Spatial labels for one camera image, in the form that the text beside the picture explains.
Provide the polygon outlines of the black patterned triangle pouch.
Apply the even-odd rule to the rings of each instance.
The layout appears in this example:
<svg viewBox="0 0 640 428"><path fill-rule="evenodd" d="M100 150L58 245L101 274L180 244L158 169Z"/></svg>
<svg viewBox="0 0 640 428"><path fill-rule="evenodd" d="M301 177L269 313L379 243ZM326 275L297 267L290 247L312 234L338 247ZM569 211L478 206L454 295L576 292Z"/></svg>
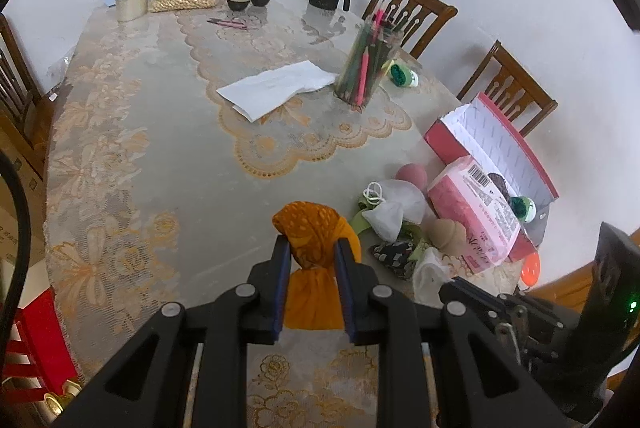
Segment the black patterned triangle pouch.
<svg viewBox="0 0 640 428"><path fill-rule="evenodd" d="M411 240L394 241L393 243L376 244L369 249L370 255L378 263L386 267L396 277L403 281L412 278L416 268L416 260L412 258L414 244Z"/></svg>

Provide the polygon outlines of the lace table runner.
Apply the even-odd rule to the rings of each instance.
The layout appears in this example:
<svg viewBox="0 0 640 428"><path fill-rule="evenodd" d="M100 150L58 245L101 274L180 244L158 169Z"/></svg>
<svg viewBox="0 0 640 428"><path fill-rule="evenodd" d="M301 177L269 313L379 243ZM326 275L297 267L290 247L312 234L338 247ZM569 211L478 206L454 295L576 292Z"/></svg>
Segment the lace table runner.
<svg viewBox="0 0 640 428"><path fill-rule="evenodd" d="M219 125L234 140L234 157L253 177L283 177L299 162L326 161L337 149L411 128L384 88L361 109L334 94L362 27L355 16L301 15L273 2L241 13L186 10L177 22L206 95L219 107Z"/></svg>

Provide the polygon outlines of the near wooden chair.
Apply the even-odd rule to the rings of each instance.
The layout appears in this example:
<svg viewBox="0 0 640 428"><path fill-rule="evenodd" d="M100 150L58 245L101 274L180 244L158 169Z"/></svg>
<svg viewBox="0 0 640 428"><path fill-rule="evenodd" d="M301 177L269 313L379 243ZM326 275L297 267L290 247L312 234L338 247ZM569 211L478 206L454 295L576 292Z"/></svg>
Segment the near wooden chair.
<svg viewBox="0 0 640 428"><path fill-rule="evenodd" d="M499 70L488 82L483 94L495 104L500 113L509 122L514 123L530 107L538 109L536 114L520 130L521 136L526 137L558 108L559 103L544 91L542 86L499 40L492 44L492 47L480 61L480 65L462 86L457 94L457 99L462 100L468 95L491 62L496 62L499 65Z"/></svg>

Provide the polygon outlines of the far wooden chair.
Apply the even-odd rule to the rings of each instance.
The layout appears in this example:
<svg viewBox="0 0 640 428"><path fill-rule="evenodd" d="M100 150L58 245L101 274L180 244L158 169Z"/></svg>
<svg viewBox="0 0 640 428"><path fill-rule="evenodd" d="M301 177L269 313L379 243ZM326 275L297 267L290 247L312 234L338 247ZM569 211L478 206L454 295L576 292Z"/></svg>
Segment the far wooden chair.
<svg viewBox="0 0 640 428"><path fill-rule="evenodd" d="M401 46L411 44L409 54L419 59L444 25L458 14L457 7L441 0L370 0L363 19L382 10L383 19L402 36Z"/></svg>

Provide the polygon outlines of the beige plush mushroom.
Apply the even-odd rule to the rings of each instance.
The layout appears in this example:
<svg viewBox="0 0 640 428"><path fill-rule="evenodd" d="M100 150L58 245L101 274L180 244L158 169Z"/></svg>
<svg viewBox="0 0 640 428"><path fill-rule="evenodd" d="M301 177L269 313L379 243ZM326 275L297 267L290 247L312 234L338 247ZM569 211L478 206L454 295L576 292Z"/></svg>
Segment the beige plush mushroom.
<svg viewBox="0 0 640 428"><path fill-rule="evenodd" d="M426 227L431 244L443 255L462 257L466 252L466 228L458 221L436 219Z"/></svg>

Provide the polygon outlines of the left side wooden chair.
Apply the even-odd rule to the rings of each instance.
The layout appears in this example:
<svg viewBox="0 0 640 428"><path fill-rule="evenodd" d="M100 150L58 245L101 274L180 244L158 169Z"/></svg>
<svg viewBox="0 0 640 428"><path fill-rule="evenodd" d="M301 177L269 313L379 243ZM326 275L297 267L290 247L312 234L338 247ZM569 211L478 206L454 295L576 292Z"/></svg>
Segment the left side wooden chair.
<svg viewBox="0 0 640 428"><path fill-rule="evenodd" d="M44 179L54 105L40 93L1 15L1 130L18 153Z"/></svg>

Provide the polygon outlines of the wooden chair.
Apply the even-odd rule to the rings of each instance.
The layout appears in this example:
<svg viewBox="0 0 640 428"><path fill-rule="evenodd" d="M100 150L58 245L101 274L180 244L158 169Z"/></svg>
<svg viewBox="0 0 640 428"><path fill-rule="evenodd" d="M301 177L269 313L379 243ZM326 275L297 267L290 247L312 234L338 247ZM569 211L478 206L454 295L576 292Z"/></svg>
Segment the wooden chair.
<svg viewBox="0 0 640 428"><path fill-rule="evenodd" d="M521 136L526 137L558 108L559 103L544 91L542 86L499 40L492 44L492 47L480 61L480 65L462 86L457 94L457 99L462 100L468 95L491 62L496 62L499 65L499 70L488 82L483 94L495 104L500 113L509 122L514 123L530 107L538 109L536 114L520 130Z"/></svg>
<svg viewBox="0 0 640 428"><path fill-rule="evenodd" d="M409 54L419 59L444 25L458 14L457 7L441 0L370 0L363 19L382 10L383 19L402 36L401 46L411 44Z"/></svg>
<svg viewBox="0 0 640 428"><path fill-rule="evenodd" d="M40 93L1 15L1 130L18 153L44 179L54 105Z"/></svg>

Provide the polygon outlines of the white mesh pouch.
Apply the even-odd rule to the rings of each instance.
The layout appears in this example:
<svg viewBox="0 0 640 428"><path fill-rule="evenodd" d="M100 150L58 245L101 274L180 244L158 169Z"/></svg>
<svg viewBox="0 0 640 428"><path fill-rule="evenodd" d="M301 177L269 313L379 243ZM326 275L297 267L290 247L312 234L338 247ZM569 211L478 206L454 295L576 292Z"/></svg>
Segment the white mesh pouch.
<svg viewBox="0 0 640 428"><path fill-rule="evenodd" d="M442 286L452 279L447 266L442 265L440 252L434 247L425 249L422 258L416 263L412 274L413 299L418 304L441 309L444 304L439 297Z"/></svg>

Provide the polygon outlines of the pink sponge ball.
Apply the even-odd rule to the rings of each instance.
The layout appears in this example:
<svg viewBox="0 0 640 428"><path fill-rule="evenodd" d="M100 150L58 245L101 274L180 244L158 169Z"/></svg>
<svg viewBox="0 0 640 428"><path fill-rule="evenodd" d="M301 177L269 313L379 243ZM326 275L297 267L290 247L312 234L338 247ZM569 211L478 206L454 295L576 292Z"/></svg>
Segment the pink sponge ball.
<svg viewBox="0 0 640 428"><path fill-rule="evenodd" d="M425 192L428 186L428 175L424 166L419 163L408 163L398 169L395 175L398 181L405 181Z"/></svg>

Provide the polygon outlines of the folded white paper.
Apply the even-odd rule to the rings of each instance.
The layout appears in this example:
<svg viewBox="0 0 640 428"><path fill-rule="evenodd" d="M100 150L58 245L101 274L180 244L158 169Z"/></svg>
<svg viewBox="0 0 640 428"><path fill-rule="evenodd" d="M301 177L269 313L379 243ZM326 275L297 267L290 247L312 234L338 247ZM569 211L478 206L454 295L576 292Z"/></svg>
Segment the folded white paper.
<svg viewBox="0 0 640 428"><path fill-rule="evenodd" d="M322 90L336 74L322 70L310 60L263 71L218 88L217 93L248 122L255 122L292 97Z"/></svg>

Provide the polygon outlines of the orange plastic stool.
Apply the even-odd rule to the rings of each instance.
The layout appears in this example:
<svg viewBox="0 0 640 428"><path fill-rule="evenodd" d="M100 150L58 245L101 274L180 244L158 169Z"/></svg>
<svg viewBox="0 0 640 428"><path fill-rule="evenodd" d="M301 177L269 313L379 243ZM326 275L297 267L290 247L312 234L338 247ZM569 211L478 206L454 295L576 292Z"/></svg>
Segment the orange plastic stool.
<svg viewBox="0 0 640 428"><path fill-rule="evenodd" d="M524 260L520 273L520 282L525 289L537 285L541 273L540 257L537 252L528 255Z"/></svg>

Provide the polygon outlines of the pink tissue pack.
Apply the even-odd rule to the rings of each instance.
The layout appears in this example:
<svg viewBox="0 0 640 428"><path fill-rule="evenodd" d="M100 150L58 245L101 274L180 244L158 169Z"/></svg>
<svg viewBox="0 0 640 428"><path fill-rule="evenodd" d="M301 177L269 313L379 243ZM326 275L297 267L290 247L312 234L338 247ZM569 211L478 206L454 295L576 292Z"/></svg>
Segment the pink tissue pack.
<svg viewBox="0 0 640 428"><path fill-rule="evenodd" d="M462 258L477 274L503 263L518 239L521 223L510 205L471 156L446 166L427 190L441 219L461 223L466 230Z"/></svg>

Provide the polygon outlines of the white drawstring pouch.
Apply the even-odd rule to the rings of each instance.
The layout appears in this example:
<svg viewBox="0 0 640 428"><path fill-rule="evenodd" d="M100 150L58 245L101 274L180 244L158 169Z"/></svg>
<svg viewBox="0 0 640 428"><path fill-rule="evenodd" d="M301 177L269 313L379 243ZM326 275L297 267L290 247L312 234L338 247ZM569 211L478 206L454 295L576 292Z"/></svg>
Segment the white drawstring pouch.
<svg viewBox="0 0 640 428"><path fill-rule="evenodd" d="M362 197L368 207L361 212L382 240L396 241L402 225L420 225L426 212L426 200L416 185L403 180L370 182Z"/></svg>

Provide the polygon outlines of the red cardboard box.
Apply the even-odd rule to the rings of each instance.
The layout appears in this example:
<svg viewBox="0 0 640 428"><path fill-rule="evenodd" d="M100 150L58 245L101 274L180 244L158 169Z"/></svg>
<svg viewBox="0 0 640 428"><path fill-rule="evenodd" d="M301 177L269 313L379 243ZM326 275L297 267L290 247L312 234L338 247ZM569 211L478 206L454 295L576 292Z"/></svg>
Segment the red cardboard box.
<svg viewBox="0 0 640 428"><path fill-rule="evenodd" d="M544 238L546 213L559 193L523 135L496 104L484 94L477 95L469 104L438 118L424 140L446 165L471 156L485 173L501 175L513 195L533 200L537 214L518 234L509 260L516 262L533 255Z"/></svg>

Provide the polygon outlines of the dark tea cup left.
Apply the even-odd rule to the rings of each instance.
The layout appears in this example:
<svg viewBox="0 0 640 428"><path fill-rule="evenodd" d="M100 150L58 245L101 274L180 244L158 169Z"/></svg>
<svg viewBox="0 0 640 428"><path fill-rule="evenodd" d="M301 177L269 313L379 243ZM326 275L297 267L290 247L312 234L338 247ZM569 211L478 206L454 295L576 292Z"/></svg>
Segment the dark tea cup left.
<svg viewBox="0 0 640 428"><path fill-rule="evenodd" d="M227 5L232 12L242 12L250 5L250 0L226 0Z"/></svg>

